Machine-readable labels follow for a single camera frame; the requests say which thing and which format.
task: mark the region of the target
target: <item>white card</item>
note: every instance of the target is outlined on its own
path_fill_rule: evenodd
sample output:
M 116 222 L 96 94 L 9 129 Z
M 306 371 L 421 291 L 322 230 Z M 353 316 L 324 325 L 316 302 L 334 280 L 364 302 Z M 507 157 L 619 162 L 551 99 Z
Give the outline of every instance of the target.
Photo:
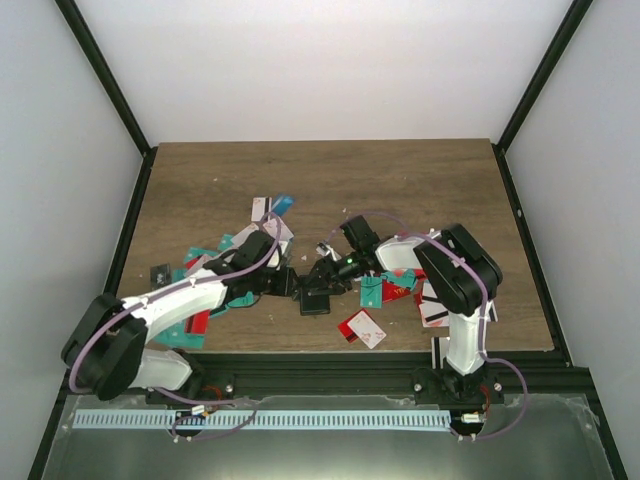
M 289 253 L 291 253 L 291 242 L 278 242 L 280 244 L 280 251 L 282 252 L 282 256 L 287 258 Z M 271 258 L 269 259 L 269 263 L 267 263 L 267 267 L 275 268 L 280 265 L 280 254 L 278 250 L 276 250 Z
M 203 253 L 200 256 L 200 258 L 198 259 L 198 261 L 196 263 L 194 263 L 193 265 L 191 265 L 191 268 L 189 270 L 187 270 L 187 273 L 185 273 L 184 276 L 188 277 L 189 275 L 193 275 L 198 270 L 200 270 L 205 263 L 207 263 L 209 260 L 213 260 L 213 259 L 214 259 L 214 257 L 212 257 L 211 255 L 207 255 L 206 253 Z
M 244 242 L 247 241 L 247 238 L 249 237 L 249 235 L 251 235 L 253 232 L 257 232 L 258 230 L 259 230 L 258 226 L 255 223 L 251 223 L 247 227 L 245 227 L 240 233 L 238 233 L 235 237 L 233 237 L 231 239 L 231 243 L 233 243 L 234 247 L 238 248 L 240 245 L 242 245 Z
M 347 325 L 369 348 L 375 348 L 387 336 L 365 311 L 358 312 Z
M 278 227 L 276 224 L 276 219 L 272 218 L 268 222 L 264 222 L 264 229 L 267 231 L 269 235 L 273 238 L 276 238 L 276 233 L 278 232 Z M 280 219 L 280 241 L 289 241 L 293 238 L 293 233 L 289 230 L 289 227 Z
M 449 312 L 440 303 L 436 292 L 429 282 L 422 284 L 422 303 L 420 304 L 420 317 L 422 326 L 427 327 L 448 327 Z
M 267 212 L 271 211 L 271 197 L 256 197 L 251 207 L 251 221 L 259 222 Z

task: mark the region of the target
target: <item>white wall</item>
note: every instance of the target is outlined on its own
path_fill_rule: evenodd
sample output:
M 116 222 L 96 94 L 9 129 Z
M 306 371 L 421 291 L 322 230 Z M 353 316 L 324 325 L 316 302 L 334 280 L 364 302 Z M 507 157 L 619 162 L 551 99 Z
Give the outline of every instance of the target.
M 78 0 L 152 144 L 497 141 L 570 0 L 533 3 Z
M 640 478 L 638 2 L 594 2 L 508 152 L 575 362 Z
M 140 155 L 53 1 L 0 2 L 0 476 L 27 478 Z

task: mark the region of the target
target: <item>playing card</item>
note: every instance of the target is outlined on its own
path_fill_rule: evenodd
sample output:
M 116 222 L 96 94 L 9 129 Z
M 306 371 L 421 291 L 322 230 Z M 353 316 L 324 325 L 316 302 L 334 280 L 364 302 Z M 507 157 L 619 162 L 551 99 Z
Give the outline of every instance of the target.
M 389 282 L 382 284 L 382 303 L 389 303 L 409 295 L 411 295 L 411 290 L 408 288 L 399 287 Z
M 247 240 L 249 235 L 256 231 L 258 231 L 258 226 L 255 223 L 250 223 L 231 239 L 231 243 L 233 243 L 234 247 L 238 248 Z
M 251 207 L 251 221 L 259 222 L 269 211 L 271 211 L 271 197 L 254 198 Z
M 418 307 L 420 308 L 423 327 L 449 326 L 449 312 L 440 303 L 429 282 L 424 282 L 424 285 L 422 285 L 421 300 L 422 303 Z
M 212 257 L 211 255 L 207 255 L 206 253 L 204 253 L 200 255 L 195 262 L 193 260 L 191 262 L 188 262 L 187 267 L 189 267 L 189 270 L 187 270 L 186 273 L 187 277 L 196 273 L 202 268 L 205 263 L 207 263 L 209 260 L 213 260 L 213 258 L 214 257 Z
M 277 220 L 275 218 L 270 219 L 269 221 L 264 223 L 264 229 L 267 231 L 269 235 L 273 238 L 276 238 L 276 233 L 278 231 Z M 280 241 L 288 241 L 293 238 L 293 233 L 289 230 L 286 223 L 280 219 Z
M 356 313 L 347 325 L 369 348 L 375 348 L 387 336 L 364 309 Z

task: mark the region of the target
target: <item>red card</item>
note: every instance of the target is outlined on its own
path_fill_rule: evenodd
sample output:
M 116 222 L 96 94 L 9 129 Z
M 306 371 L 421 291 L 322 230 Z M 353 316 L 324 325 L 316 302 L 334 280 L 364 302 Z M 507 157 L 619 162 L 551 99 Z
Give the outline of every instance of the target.
M 193 266 L 196 264 L 196 262 L 197 262 L 198 260 L 200 260 L 200 257 L 201 257 L 201 256 L 202 256 L 202 255 L 198 255 L 196 258 L 192 258 L 192 259 L 191 259 L 191 260 L 189 260 L 187 263 L 185 263 L 184 265 L 187 267 L 187 270 L 189 270 L 191 267 L 193 267 Z
M 207 333 L 207 327 L 209 326 L 209 312 L 196 313 L 193 317 L 189 318 L 184 325 L 184 333 L 196 333 L 198 335 L 204 335 Z
M 408 288 L 398 287 L 386 281 L 382 283 L 382 303 L 393 302 L 409 295 L 411 295 L 411 290 Z

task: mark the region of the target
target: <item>card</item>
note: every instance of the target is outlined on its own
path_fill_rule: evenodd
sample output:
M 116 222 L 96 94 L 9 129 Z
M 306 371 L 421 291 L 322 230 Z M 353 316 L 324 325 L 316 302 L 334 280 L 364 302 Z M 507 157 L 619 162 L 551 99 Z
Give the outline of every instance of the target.
M 276 195 L 276 198 L 273 199 L 271 211 L 279 217 L 282 217 L 285 213 L 287 213 L 287 210 L 291 208 L 291 205 L 293 205 L 293 201 L 293 197 L 280 193 Z
M 213 258 L 214 257 L 212 257 L 211 255 L 204 253 L 200 255 L 195 262 L 193 260 L 191 262 L 188 262 L 186 265 L 187 267 L 189 267 L 189 270 L 187 270 L 187 277 L 196 273 L 202 268 L 205 263 L 207 263 L 209 260 L 213 260 Z
M 256 197 L 251 207 L 251 221 L 259 222 L 271 211 L 271 197 Z
M 214 252 L 213 250 L 205 250 L 204 248 L 195 248 L 195 247 L 191 247 L 189 249 L 189 251 L 187 252 L 187 254 L 184 257 L 184 260 L 182 261 L 182 263 L 188 263 L 189 261 L 193 260 L 196 257 L 199 257 L 200 255 L 203 254 L 207 254 L 207 255 L 211 255 L 212 257 L 215 257 L 218 253 Z
M 449 337 L 431 338 L 431 368 L 444 368 L 444 359 L 449 352 Z
M 288 259 L 289 255 L 291 254 L 291 241 L 281 240 L 278 243 L 280 245 L 280 251 L 282 252 L 282 257 L 284 259 Z M 280 259 L 280 255 L 278 253 L 278 250 L 276 250 L 273 253 L 273 255 L 271 255 L 271 258 L 269 259 L 269 262 L 267 263 L 267 267 L 276 268 L 278 266 L 282 266 L 281 263 L 284 264 L 282 262 L 282 260 Z
M 209 326 L 209 310 L 196 313 L 188 318 L 184 325 L 184 333 L 204 335 Z
M 381 275 L 387 282 L 393 283 L 399 287 L 408 288 L 413 290 L 413 286 L 416 284 L 416 274 L 413 270 L 405 270 L 400 272 L 385 272 Z
M 360 306 L 382 308 L 382 283 L 380 277 L 362 277 L 360 280 Z
M 233 235 L 229 235 L 228 233 L 225 233 L 222 236 L 220 243 L 218 244 L 218 251 L 224 252 L 227 248 L 233 247 L 233 242 L 231 241 L 232 238 L 233 238 Z
M 418 308 L 420 309 L 423 327 L 449 326 L 449 311 L 440 303 L 429 282 L 424 282 L 422 285 L 420 299 L 421 303 Z
M 342 336 L 349 343 L 353 343 L 358 339 L 358 336 L 355 333 L 353 333 L 353 330 L 351 330 L 351 327 L 349 327 L 348 325 L 349 320 L 351 320 L 352 318 L 353 318 L 353 315 L 338 325 L 338 330 L 340 330 L 340 333 L 342 334 Z
M 370 349 L 375 348 L 387 336 L 365 309 L 356 313 L 347 325 Z
M 408 297 L 411 295 L 411 290 L 408 288 L 398 287 L 393 283 L 382 283 L 382 303 L 393 302 L 402 297 Z
M 239 233 L 237 233 L 234 237 L 231 238 L 231 243 L 234 247 L 239 247 L 242 245 L 249 235 L 253 232 L 257 232 L 259 230 L 258 226 L 255 223 L 250 223 L 246 227 L 244 227 Z
M 244 297 L 238 297 L 234 300 L 231 300 L 227 305 L 232 308 L 240 308 L 240 307 L 248 307 L 255 302 L 253 297 L 253 292 L 247 292 Z
M 277 220 L 275 218 L 270 219 L 268 222 L 264 222 L 264 229 L 273 238 L 276 238 L 278 231 Z M 293 232 L 289 230 L 287 224 L 280 219 L 280 241 L 288 241 L 293 238 Z

